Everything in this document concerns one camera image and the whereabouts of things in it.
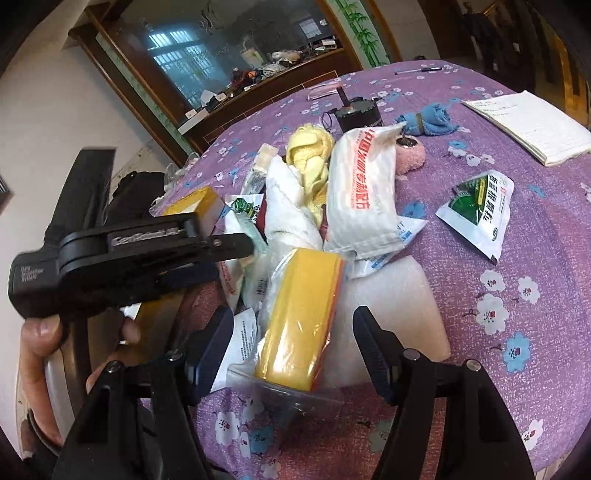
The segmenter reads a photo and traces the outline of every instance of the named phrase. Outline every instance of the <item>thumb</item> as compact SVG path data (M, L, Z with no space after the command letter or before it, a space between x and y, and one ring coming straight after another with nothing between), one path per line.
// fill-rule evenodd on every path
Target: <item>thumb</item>
M53 443L60 446L63 440L51 409L43 359L59 348L62 332L58 315L44 320L26 320L21 328L19 365L22 390L35 415L37 425Z
M59 315L43 320L27 319L21 328L21 347L44 358L60 346L61 335Z

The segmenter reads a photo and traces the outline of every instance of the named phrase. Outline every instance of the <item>white package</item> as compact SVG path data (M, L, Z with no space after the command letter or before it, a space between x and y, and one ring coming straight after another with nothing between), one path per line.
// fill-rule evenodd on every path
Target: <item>white package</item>
M356 128L336 143L330 158L325 251L354 252L356 260L396 254L427 224L396 213L395 143L404 125ZM403 232L401 220L408 227Z

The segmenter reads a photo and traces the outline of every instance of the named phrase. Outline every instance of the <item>notepad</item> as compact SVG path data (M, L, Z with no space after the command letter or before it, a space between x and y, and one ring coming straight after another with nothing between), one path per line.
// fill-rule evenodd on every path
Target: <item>notepad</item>
M542 165L591 152L591 132L530 92L462 102L517 140Z

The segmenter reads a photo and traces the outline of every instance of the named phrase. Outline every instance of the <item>yellow box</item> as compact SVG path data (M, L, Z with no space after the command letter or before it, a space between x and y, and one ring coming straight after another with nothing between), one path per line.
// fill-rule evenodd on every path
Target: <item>yellow box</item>
M164 211L164 215L195 212L199 217L201 233L209 236L216 226L224 208L223 200L210 186L195 190L192 194L181 198Z

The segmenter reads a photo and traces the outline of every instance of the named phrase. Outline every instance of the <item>wooden door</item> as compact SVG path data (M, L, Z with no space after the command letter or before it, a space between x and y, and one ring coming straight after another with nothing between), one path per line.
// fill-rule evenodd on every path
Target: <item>wooden door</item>
M456 0L418 0L443 59L476 57Z

